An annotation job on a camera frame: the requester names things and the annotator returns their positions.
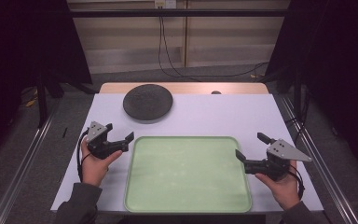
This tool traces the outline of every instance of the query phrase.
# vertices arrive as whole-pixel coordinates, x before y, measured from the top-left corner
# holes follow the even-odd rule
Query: finger
[[[86,156],[90,153],[89,148],[87,147],[86,139],[87,139],[87,137],[83,138],[83,140],[81,142],[81,153],[83,156]]]
[[[261,182],[263,182],[265,185],[267,185],[267,187],[269,187],[270,189],[272,189],[275,185],[275,182],[271,180],[267,175],[255,174],[255,177]]]
[[[104,159],[103,161],[106,162],[107,165],[109,165],[113,161],[117,160],[117,158],[119,158],[121,156],[121,154],[123,154],[123,152],[121,150],[116,151],[116,152],[112,153],[110,156],[106,157],[106,159]]]
[[[290,171],[292,171],[293,173],[296,172],[296,169],[297,169],[297,162],[296,161],[290,161]]]

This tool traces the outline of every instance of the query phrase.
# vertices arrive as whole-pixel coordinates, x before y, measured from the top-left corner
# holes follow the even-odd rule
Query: white tabletop
[[[240,151],[249,160],[262,160],[267,157],[268,146],[257,139],[257,133],[264,133],[275,139],[281,138],[293,144],[270,94],[174,94],[171,111],[154,121],[139,121],[129,117],[122,106],[124,96],[125,94],[96,94],[83,131],[95,120],[103,125],[113,124],[108,141],[122,140],[130,132],[135,133],[135,139],[141,136],[232,136],[240,144]],[[132,147],[133,142],[129,152],[123,153],[111,164],[101,184],[103,193],[98,201],[99,211],[128,213],[124,198]],[[62,202],[69,200],[73,184],[79,181],[76,146],[74,149],[62,185],[51,206],[53,211],[56,211]],[[324,210],[302,162],[297,163],[297,169],[302,174],[306,188],[303,202],[311,211]],[[282,211],[263,183],[253,175],[248,175],[248,181],[253,200],[249,213]]]

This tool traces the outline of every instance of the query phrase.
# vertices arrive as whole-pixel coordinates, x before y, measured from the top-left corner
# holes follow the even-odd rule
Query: gray sleeve
[[[300,202],[282,214],[282,219],[286,224],[317,224],[321,221],[314,216],[307,206]]]
[[[102,191],[89,184],[75,183],[71,198],[60,205],[54,223],[93,223]]]

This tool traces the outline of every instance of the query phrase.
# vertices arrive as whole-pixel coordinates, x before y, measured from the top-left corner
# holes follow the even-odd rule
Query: light green tray
[[[232,137],[140,137],[127,181],[134,213],[243,213],[252,206]]]

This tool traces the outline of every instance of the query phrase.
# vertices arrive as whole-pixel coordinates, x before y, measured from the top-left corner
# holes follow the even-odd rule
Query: hand
[[[86,138],[84,138],[81,143],[81,152],[82,159],[90,154],[90,151],[87,148]],[[82,163],[83,183],[100,187],[101,182],[108,171],[110,163],[120,157],[122,153],[122,151],[116,151],[104,160],[98,159],[92,154],[89,155]]]
[[[290,171],[295,174],[296,161],[290,161],[290,164],[294,167],[290,167]],[[255,174],[255,177],[269,187],[275,201],[283,210],[288,210],[300,202],[297,194],[297,180],[293,176],[286,175],[284,179],[277,182],[262,174]]]

